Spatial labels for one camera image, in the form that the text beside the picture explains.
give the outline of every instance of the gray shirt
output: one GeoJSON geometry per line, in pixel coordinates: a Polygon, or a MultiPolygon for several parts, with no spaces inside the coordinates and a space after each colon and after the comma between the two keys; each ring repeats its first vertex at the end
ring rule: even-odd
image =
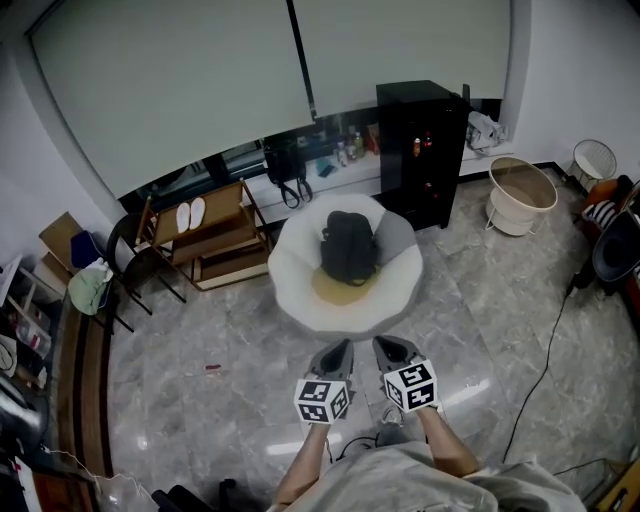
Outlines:
{"type": "Polygon", "coordinates": [[[585,510],[571,489],[535,463],[487,468],[456,478],[434,469],[428,445],[414,441],[366,451],[334,464],[287,512],[518,509],[585,510]]]}

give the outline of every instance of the person's foot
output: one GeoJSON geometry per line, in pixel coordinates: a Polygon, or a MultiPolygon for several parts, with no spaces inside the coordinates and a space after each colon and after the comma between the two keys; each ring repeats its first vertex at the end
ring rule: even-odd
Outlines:
{"type": "Polygon", "coordinates": [[[402,427],[404,426],[404,413],[395,405],[390,405],[382,415],[382,424],[402,427]]]}

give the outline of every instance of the black backpack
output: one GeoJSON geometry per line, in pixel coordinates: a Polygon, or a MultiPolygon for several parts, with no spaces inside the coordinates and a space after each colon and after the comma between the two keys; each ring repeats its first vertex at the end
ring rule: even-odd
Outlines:
{"type": "Polygon", "coordinates": [[[330,277],[350,286],[362,286],[375,273],[378,248],[364,215],[331,212],[322,234],[322,269],[330,277]]]}

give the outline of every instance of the white wall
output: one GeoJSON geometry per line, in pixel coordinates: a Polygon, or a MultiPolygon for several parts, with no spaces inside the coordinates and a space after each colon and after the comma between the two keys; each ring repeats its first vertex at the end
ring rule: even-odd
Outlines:
{"type": "Polygon", "coordinates": [[[0,46],[0,265],[19,253],[43,255],[38,234],[65,211],[102,237],[111,230],[51,142],[13,58],[0,46]]]}
{"type": "Polygon", "coordinates": [[[640,16],[626,0],[531,4],[516,155],[567,169],[575,144],[594,138],[619,174],[640,178],[640,16]]]}

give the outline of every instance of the power cord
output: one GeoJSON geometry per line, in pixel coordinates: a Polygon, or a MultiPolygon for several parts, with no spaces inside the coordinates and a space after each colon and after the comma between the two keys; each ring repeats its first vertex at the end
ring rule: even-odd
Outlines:
{"type": "Polygon", "coordinates": [[[502,457],[502,463],[504,464],[507,460],[507,455],[509,454],[509,448],[511,448],[511,444],[513,443],[513,438],[516,435],[516,429],[518,428],[518,421],[520,421],[520,416],[522,416],[522,413],[524,412],[524,407],[525,405],[527,405],[527,402],[529,401],[529,398],[531,398],[531,395],[533,394],[533,392],[536,390],[536,388],[538,387],[538,384],[540,384],[540,382],[542,382],[542,379],[544,378],[544,376],[547,373],[547,370],[549,369],[549,358],[551,357],[551,344],[553,343],[553,338],[556,334],[556,329],[558,328],[558,324],[560,323],[560,317],[562,316],[562,312],[564,311],[564,306],[567,303],[567,299],[569,298],[569,294],[571,293],[571,289],[567,290],[564,299],[562,300],[562,306],[560,307],[560,313],[558,313],[558,318],[556,319],[556,323],[553,325],[553,330],[551,331],[551,338],[549,338],[549,347],[547,348],[547,361],[544,365],[544,370],[542,370],[542,374],[540,375],[540,378],[537,380],[537,382],[533,385],[533,387],[531,388],[531,391],[529,391],[529,394],[527,395],[527,398],[524,399],[524,402],[522,404],[522,407],[520,408],[520,412],[518,413],[518,417],[516,418],[516,422],[513,425],[513,430],[511,431],[511,437],[509,438],[509,444],[507,445],[507,449],[504,451],[504,456],[502,457]]]}
{"type": "Polygon", "coordinates": [[[106,480],[107,482],[111,481],[111,480],[115,480],[116,478],[124,478],[125,480],[131,480],[133,482],[133,485],[136,488],[136,493],[138,494],[138,496],[140,496],[141,493],[144,493],[148,496],[148,498],[153,502],[153,504],[155,505],[155,501],[153,500],[153,498],[151,497],[151,494],[149,494],[149,491],[147,491],[144,486],[139,483],[134,477],[132,476],[127,476],[127,475],[123,475],[122,473],[118,473],[117,475],[114,475],[112,477],[106,477],[106,476],[98,476],[98,475],[94,475],[91,471],[89,471],[87,469],[87,467],[78,460],[78,458],[75,455],[72,455],[69,452],[65,452],[64,450],[51,450],[50,448],[48,448],[47,446],[41,444],[40,448],[42,448],[42,451],[45,453],[49,453],[49,454],[53,454],[53,453],[61,453],[64,455],[68,455],[69,457],[71,457],[73,460],[75,460],[78,465],[80,465],[82,467],[82,469],[84,469],[91,478],[93,478],[94,483],[96,484],[96,487],[98,488],[98,491],[100,492],[100,494],[102,494],[102,488],[100,487],[100,483],[98,482],[98,479],[101,478],[103,480],[106,480]]]}

